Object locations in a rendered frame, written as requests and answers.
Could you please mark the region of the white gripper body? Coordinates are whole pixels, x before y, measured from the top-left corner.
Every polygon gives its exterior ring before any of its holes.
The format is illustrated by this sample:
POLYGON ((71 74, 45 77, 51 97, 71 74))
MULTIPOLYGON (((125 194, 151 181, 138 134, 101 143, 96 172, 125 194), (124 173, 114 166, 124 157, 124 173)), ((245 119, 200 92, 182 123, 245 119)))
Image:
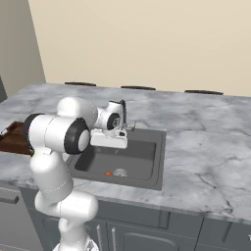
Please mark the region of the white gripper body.
POLYGON ((91 131, 90 144, 98 147, 127 148, 127 133, 123 128, 108 130, 93 129, 91 131))

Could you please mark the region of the grey drawer front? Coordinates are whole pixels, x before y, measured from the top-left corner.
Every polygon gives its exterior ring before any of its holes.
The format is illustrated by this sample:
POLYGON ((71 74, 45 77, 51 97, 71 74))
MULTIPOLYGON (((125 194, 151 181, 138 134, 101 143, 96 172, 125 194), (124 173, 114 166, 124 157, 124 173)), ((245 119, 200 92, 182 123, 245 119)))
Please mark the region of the grey drawer front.
POLYGON ((100 200, 97 217, 135 225, 168 228, 170 215, 161 210, 100 200))

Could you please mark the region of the dark grey sink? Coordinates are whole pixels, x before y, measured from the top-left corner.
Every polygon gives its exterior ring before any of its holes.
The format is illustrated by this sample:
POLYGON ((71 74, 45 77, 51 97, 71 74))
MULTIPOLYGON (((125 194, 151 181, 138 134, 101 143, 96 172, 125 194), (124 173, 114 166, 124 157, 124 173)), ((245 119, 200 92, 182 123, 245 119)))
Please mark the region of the dark grey sink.
POLYGON ((164 131, 136 128, 127 132, 127 149, 89 145, 67 165, 75 178, 161 190, 165 147, 164 131))

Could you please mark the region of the dark bar stool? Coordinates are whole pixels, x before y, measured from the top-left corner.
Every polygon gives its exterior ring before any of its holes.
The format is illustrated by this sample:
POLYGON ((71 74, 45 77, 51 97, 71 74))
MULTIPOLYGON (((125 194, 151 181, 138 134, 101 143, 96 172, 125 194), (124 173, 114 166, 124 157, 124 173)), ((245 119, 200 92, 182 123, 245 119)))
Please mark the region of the dark bar stool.
POLYGON ((224 95, 223 92, 212 91, 212 90, 185 90, 184 93, 209 94, 209 95, 224 95))
POLYGON ((89 82, 76 82, 76 81, 67 81, 65 82, 66 85, 79 85, 79 86, 97 86, 95 83, 89 82))
POLYGON ((123 85, 121 86, 123 89, 138 89, 138 90, 153 90, 155 91, 156 88, 149 87, 149 86, 139 86, 139 85, 123 85))

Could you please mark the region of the grey sink tap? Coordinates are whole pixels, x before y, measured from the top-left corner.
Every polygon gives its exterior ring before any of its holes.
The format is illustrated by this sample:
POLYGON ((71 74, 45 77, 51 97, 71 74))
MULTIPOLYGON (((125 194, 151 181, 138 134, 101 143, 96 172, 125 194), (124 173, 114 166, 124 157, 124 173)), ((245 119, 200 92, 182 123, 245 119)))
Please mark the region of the grey sink tap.
POLYGON ((125 100, 121 100, 120 104, 122 105, 122 128, 134 131, 135 130, 135 126, 136 126, 136 122, 131 127, 129 127, 127 125, 127 121, 126 121, 126 101, 125 100))

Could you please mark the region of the brown wooden tray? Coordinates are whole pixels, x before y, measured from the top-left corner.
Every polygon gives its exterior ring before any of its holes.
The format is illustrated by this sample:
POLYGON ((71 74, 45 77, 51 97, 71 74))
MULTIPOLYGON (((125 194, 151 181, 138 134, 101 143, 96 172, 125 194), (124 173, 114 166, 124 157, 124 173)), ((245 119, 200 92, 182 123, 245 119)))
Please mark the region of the brown wooden tray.
POLYGON ((33 155, 23 136, 23 123, 13 122, 0 132, 0 151, 15 154, 33 155))

